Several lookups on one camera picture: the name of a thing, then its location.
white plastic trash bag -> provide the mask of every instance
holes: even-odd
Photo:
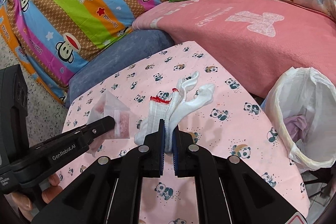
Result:
[[[293,67],[268,93],[264,112],[282,139],[288,157],[301,172],[331,167],[336,159],[336,90],[330,80],[314,68]],[[291,139],[284,119],[304,115],[307,135],[303,142]]]

pink panda bedsheet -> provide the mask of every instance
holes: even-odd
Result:
[[[326,15],[279,0],[164,2],[135,29],[194,40],[248,92],[265,98],[290,67],[314,67],[336,84],[336,25]]]
[[[237,155],[262,176],[304,216],[309,200],[302,178],[291,162],[267,116],[237,82],[208,52],[195,42],[185,42],[158,52],[121,70],[78,97],[71,105],[63,131],[87,122],[92,107],[104,92],[111,92],[139,116],[134,126],[148,114],[150,96],[169,100],[180,78],[199,71],[199,81],[187,100],[197,96],[197,87],[215,84],[214,101],[188,115],[179,128],[189,132],[194,142],[214,155]],[[130,139],[105,140],[95,157],[85,153],[57,172],[66,187],[98,157],[124,156],[136,147]],[[193,178],[174,176],[172,158],[165,156],[164,175],[145,178],[142,186],[140,222],[146,224],[197,224],[198,212]]]

white star print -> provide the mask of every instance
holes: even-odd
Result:
[[[50,40],[50,39],[52,39],[53,38],[53,32],[48,32],[48,34],[45,36],[45,38],[47,38],[48,39],[48,41]]]

panda print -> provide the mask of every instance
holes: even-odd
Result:
[[[86,168],[87,168],[86,166],[82,165],[82,166],[80,167],[79,171],[80,171],[81,173],[83,173],[83,172],[85,171]]]
[[[266,181],[271,187],[275,187],[275,185],[277,184],[275,181],[273,181],[273,177],[270,176],[268,173],[265,173],[261,176],[261,178]]]
[[[194,142],[194,144],[196,144],[197,141],[198,141],[198,133],[197,132],[187,132],[187,133],[192,136],[193,142]]]
[[[195,58],[202,58],[204,54],[193,54],[193,57]]]
[[[179,64],[174,67],[174,70],[182,70],[185,68],[185,64]]]
[[[167,100],[167,98],[169,97],[169,92],[164,92],[164,91],[159,91],[159,93],[157,94],[157,97],[159,97],[162,100]]]
[[[73,168],[69,168],[68,174],[70,174],[71,176],[73,176],[73,174],[74,174]]]
[[[234,80],[234,79],[232,79],[232,78],[227,79],[227,80],[225,81],[225,83],[226,83],[227,85],[229,85],[229,86],[230,86],[230,89],[232,89],[232,90],[238,89],[239,86],[240,86],[240,84],[239,84],[236,80]]]
[[[274,127],[271,128],[270,131],[267,132],[267,139],[270,143],[273,143],[278,137],[278,133]]]
[[[174,192],[172,188],[166,187],[161,182],[159,182],[154,190],[157,191],[158,196],[164,197],[165,200],[169,200]]]
[[[187,222],[183,219],[176,219],[176,220],[173,220],[173,221],[170,221],[168,224],[186,224]]]
[[[135,76],[135,72],[133,72],[133,73],[127,75],[126,79],[127,79],[127,78],[132,78],[132,77],[134,77],[134,76]]]
[[[258,115],[260,112],[260,108],[258,105],[253,105],[251,103],[245,103],[244,110],[248,111],[249,113],[254,113],[255,115]]]
[[[227,118],[228,113],[229,112],[227,110],[220,111],[220,110],[214,108],[211,111],[210,117],[218,118],[219,120],[224,121]]]
[[[158,81],[161,81],[163,76],[159,73],[153,75],[154,79],[155,79],[155,82],[158,82]]]
[[[121,158],[121,157],[125,156],[126,153],[127,153],[126,150],[121,150],[120,153],[119,153],[119,155],[118,155],[118,158]]]
[[[137,127],[137,129],[140,129],[141,122],[142,122],[142,120],[139,120],[139,121],[136,123],[136,127]]]
[[[131,90],[134,90],[135,89],[135,87],[137,86],[137,84],[138,84],[138,81],[135,81],[135,82],[133,82],[132,84],[131,84],[131,86],[129,87]]]
[[[167,59],[165,59],[165,63],[168,63],[172,59],[173,59],[172,57],[168,57]]]
[[[191,76],[188,76],[186,78],[182,78],[183,82],[187,81],[187,80],[190,80],[192,77]]]
[[[232,147],[231,155],[235,155],[242,159],[249,159],[251,155],[251,148],[246,144],[234,145]]]
[[[218,68],[216,66],[208,66],[204,70],[205,72],[217,72]]]
[[[152,65],[147,65],[146,68],[145,68],[145,70],[152,69],[152,68],[154,68],[154,66],[155,66],[154,64],[152,64]]]
[[[62,175],[62,172],[59,172],[58,174],[58,177],[59,177],[59,180],[62,181],[63,180],[63,175]]]
[[[300,190],[301,190],[301,193],[303,193],[306,190],[306,186],[305,186],[305,183],[303,181],[300,184]]]
[[[138,103],[141,103],[145,100],[145,96],[141,96],[141,95],[137,95],[135,98],[134,98],[135,101],[137,101]]]

white sock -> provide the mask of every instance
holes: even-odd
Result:
[[[200,75],[199,71],[195,71],[191,75],[191,79],[186,80],[185,78],[181,78],[181,79],[178,80],[176,88],[180,92],[180,99],[178,101],[179,103],[182,100],[186,100],[187,99],[187,93],[189,91],[193,90],[194,87],[196,87],[199,75]]]
[[[157,132],[159,129],[160,119],[165,119],[169,104],[169,101],[164,101],[159,97],[151,96],[149,102],[148,118],[141,122],[140,130],[134,136],[134,142],[136,145],[143,145],[145,137],[148,134]]]
[[[169,130],[169,120],[171,115],[173,114],[173,112],[175,111],[177,104],[179,103],[179,99],[180,99],[180,94],[178,89],[173,89],[173,94],[172,94],[172,98],[170,100],[169,103],[169,107],[167,109],[166,115],[165,115],[165,150],[166,148],[168,149],[168,142],[169,142],[169,138],[168,135],[166,134],[166,132],[168,132]]]
[[[168,130],[165,133],[165,153],[172,153],[173,131],[179,122],[190,113],[208,105],[213,101],[214,84],[205,84],[198,89],[198,95],[190,101],[182,100],[169,119]]]

